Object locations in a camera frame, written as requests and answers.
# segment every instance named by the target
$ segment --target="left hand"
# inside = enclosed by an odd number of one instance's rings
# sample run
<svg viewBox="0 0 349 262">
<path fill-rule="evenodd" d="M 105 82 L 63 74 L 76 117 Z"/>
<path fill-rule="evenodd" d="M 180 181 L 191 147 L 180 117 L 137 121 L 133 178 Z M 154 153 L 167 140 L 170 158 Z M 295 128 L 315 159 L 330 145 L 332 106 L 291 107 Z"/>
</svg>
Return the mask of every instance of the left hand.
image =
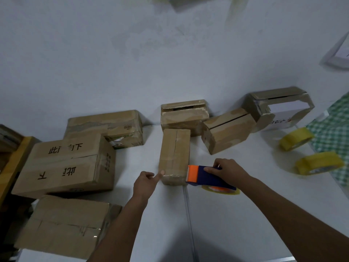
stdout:
<svg viewBox="0 0 349 262">
<path fill-rule="evenodd" d="M 156 176 L 154 176 L 154 173 L 142 171 L 134 182 L 133 196 L 139 196 L 142 199 L 148 200 L 153 194 L 156 184 L 164 174 L 164 171 L 161 171 Z"/>
</svg>

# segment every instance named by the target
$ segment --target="green checkered cloth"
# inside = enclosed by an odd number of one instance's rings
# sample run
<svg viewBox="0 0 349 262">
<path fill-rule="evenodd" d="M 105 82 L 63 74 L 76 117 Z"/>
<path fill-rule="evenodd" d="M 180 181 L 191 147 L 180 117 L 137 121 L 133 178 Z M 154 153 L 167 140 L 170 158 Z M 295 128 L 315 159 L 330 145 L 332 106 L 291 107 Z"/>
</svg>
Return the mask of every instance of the green checkered cloth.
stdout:
<svg viewBox="0 0 349 262">
<path fill-rule="evenodd" d="M 329 109 L 329 117 L 323 121 L 313 120 L 307 128 L 315 135 L 311 141 L 320 152 L 336 152 L 345 166 L 331 174 L 343 186 L 349 185 L 349 93 L 336 101 Z"/>
</svg>

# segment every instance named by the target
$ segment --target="white wall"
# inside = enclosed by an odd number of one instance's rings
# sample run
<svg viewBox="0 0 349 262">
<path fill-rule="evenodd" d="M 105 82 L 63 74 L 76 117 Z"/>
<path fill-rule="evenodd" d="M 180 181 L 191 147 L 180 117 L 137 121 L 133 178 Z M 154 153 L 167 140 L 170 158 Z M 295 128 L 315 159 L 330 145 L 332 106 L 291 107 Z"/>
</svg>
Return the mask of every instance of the white wall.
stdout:
<svg viewBox="0 0 349 262">
<path fill-rule="evenodd" d="M 349 72 L 319 65 L 349 0 L 239 1 L 0 0 L 0 122 L 47 141 L 73 116 L 137 109 L 157 124 L 163 103 L 221 114 L 297 85 L 325 107 L 349 90 Z"/>
</svg>

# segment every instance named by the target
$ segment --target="yellow tape roll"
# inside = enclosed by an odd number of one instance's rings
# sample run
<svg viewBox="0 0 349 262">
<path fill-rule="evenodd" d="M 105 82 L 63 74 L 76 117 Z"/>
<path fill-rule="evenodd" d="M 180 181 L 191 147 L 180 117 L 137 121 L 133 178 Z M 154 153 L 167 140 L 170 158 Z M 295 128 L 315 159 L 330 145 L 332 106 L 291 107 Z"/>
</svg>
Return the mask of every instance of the yellow tape roll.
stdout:
<svg viewBox="0 0 349 262">
<path fill-rule="evenodd" d="M 280 140 L 280 146 L 284 148 L 285 151 L 291 151 L 306 144 L 312 138 L 314 138 L 314 134 L 312 134 L 306 127 L 303 127 L 283 137 Z"/>
<path fill-rule="evenodd" d="M 229 189 L 229 188 L 220 188 L 218 186 L 207 186 L 207 185 L 202 185 L 201 187 L 207 191 L 218 193 L 218 194 L 225 194 L 225 195 L 238 195 L 238 194 L 240 194 L 239 189 L 233 190 L 233 189 Z"/>
<path fill-rule="evenodd" d="M 301 175 L 329 172 L 343 166 L 343 160 L 335 152 L 316 153 L 296 162 L 296 168 Z"/>
</svg>

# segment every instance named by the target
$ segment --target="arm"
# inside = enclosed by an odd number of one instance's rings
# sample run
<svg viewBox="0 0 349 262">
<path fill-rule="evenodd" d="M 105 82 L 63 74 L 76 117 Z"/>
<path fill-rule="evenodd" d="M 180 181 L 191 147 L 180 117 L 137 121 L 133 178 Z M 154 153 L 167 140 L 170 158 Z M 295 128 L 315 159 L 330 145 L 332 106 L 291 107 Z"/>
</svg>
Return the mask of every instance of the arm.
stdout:
<svg viewBox="0 0 349 262">
<path fill-rule="evenodd" d="M 153 176 L 153 173 L 141 172 L 134 183 L 132 198 L 110 224 L 107 234 L 88 262 L 130 261 L 143 211 L 163 172 Z"/>
<path fill-rule="evenodd" d="M 348 261 L 349 238 L 250 176 L 233 159 L 216 159 L 205 171 L 238 187 L 274 227 L 298 262 Z"/>
</svg>

